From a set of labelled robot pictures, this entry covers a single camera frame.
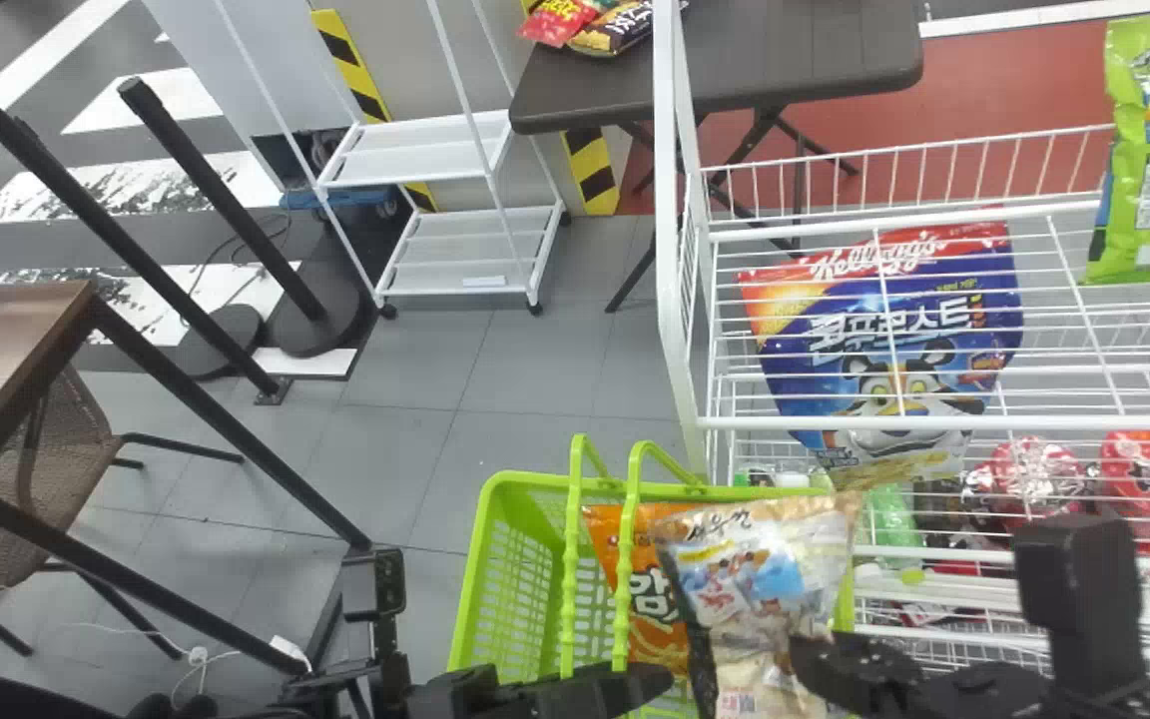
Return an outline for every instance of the orange snack bag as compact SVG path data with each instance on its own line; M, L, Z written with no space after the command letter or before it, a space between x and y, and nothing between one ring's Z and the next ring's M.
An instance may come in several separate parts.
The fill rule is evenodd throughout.
M667 666L672 673L685 675L685 622L677 613L677 599L672 584L659 568L651 527L657 520L680 511L697 508L697 504L639 504L632 523L632 594L629 624L629 661L649 661ZM619 588L615 573L620 561L620 514L624 508L614 504L584 506L584 522L593 538L597 559L611 584Z

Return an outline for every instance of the folding table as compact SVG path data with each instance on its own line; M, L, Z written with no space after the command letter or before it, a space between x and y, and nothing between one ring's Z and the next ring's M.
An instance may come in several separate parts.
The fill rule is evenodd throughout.
M798 154L827 154L784 122L787 106L904 90L921 79L913 0L693 0L683 22L698 122L727 109L753 109L753 125L726 163L744 161L772 129L792 138ZM537 45L508 118L520 135L566 131L569 143L581 129L619 125L652 147L651 132L642 127L652 113L649 41L612 59ZM578 151L578 143L570 145L572 152ZM858 173L848 162L841 168ZM722 182L722 176L708 182L708 196L739 217L753 216L727 196ZM793 184L799 208L802 178ZM776 244L784 246L783 240ZM606 306L607 313L615 313L653 260L652 240Z

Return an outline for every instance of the gray tile floor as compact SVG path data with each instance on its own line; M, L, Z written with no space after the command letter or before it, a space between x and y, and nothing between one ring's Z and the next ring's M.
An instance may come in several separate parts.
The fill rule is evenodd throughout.
M557 238L546 313L520 299L407 301L381 322L351 382L297 382L279 408L252 405L246 382L208 390L376 541L406 548L406 613L398 640L415 681L443 672L476 497L499 469L562 473L572 434L585 431L615 473L639 438L681 454L659 354L653 274L620 314L601 307L651 238L651 219L578 219ZM117 431L223 446L151 378L86 374ZM147 448L113 468L74 535L262 637L305 643L345 546L254 467ZM146 610L179 645L223 651ZM164 658L90 587L38 574L0 592L0 620L37 647L0 645L0 674L124 713L171 691L187 666ZM351 637L337 642L351 649ZM182 696L195 690L194 679ZM217 661L207 693L227 711L273 699L279 678L259 663Z

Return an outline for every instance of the wooden desk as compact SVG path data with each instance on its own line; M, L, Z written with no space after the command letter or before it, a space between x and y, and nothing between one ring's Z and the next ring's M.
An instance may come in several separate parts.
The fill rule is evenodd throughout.
M320 496L268 445L243 427L218 401L191 381L162 352L95 296L91 282L0 286L0 448L26 418L38 397L68 365L92 330L100 330L172 396L200 415L229 443L300 500L316 518L351 543L369 550L370 541ZM141 599L184 625L259 659L299 675L305 665L264 640L209 613L183 596L141 576L66 533L0 499L0 527L49 552L90 578ZM314 659L316 647L310 647Z

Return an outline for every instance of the stanchion base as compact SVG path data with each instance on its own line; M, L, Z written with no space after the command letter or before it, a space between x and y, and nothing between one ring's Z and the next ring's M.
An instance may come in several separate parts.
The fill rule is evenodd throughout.
M269 342L292 357L315 357L354 336L369 304L352 268L343 262L305 260L299 274L324 306L325 314L310 322L291 297L283 296L269 315Z
M233 342L251 354L260 341L261 320L251 305L224 305L210 314L210 319L220 324L220 329L233 337ZM214 346L201 336L201 332L190 328L175 351L175 364L184 369L184 374L193 381L214 381L216 377L232 374L233 367Z

